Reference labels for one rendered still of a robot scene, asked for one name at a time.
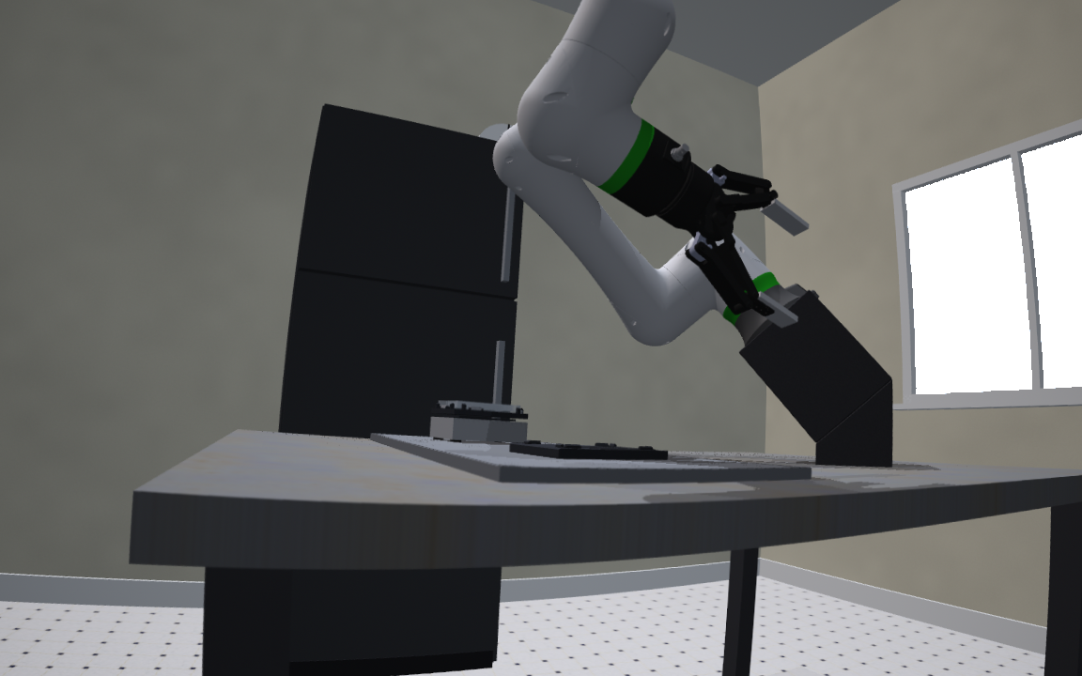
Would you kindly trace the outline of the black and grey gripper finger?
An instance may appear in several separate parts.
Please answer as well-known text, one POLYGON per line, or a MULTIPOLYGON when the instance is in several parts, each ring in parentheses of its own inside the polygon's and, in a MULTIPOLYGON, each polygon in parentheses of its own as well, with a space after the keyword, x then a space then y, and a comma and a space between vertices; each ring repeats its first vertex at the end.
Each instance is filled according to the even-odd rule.
POLYGON ((716 211, 712 218, 716 222, 716 226, 724 237, 724 243, 717 246, 716 242, 707 242, 707 238, 700 231, 696 231, 692 247, 686 250, 686 257, 707 275, 708 281, 716 288, 733 314, 754 309, 754 312, 763 314, 765 319, 770 320, 773 324, 779 327, 797 324, 799 316, 796 314, 787 312, 784 305, 780 305, 768 295, 763 294, 763 291, 757 292, 757 288, 751 280, 745 265, 735 248, 735 239, 730 228, 727 227, 724 213, 716 211), (714 252, 714 250, 716 251, 714 252))
POLYGON ((766 217, 776 222, 778 226, 786 228, 786 231, 789 231, 793 236, 797 236, 809 228, 806 220, 797 217, 794 211, 777 200, 778 193, 769 190, 771 187, 769 180, 733 172, 726 170, 724 165, 714 165, 707 173, 720 184, 722 189, 749 194, 721 195, 716 198, 716 204, 720 207, 733 206, 734 211, 760 208, 760 211, 766 217))

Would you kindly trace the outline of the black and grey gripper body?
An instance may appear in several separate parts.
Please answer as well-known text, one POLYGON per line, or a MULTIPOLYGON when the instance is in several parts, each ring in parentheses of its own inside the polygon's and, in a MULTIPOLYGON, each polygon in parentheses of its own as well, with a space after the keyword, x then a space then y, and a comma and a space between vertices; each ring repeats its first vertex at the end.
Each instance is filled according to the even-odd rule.
POLYGON ((684 228, 695 238, 696 231, 709 238, 707 242, 720 242, 724 239, 712 215, 722 211, 727 220, 727 227, 734 230, 735 213, 733 206, 720 207, 716 198, 725 195, 720 184, 707 173, 703 168, 691 162, 688 168, 686 184, 679 189, 672 204, 658 212, 657 217, 665 220, 675 228, 684 228), (712 197, 710 197, 712 196, 712 197))

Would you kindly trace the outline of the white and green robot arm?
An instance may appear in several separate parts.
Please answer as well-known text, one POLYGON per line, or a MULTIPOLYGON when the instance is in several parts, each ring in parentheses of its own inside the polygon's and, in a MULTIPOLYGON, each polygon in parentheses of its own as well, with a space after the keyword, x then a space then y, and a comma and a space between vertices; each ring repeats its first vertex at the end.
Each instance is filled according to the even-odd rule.
POLYGON ((686 184, 687 143, 679 146, 631 108, 674 29, 672 0, 582 0, 523 94, 517 124, 498 140, 494 171, 572 250, 637 342, 664 346, 720 312, 747 345, 771 322, 754 309, 730 312, 686 257, 694 237, 654 269, 583 181, 643 217, 667 208, 686 184))

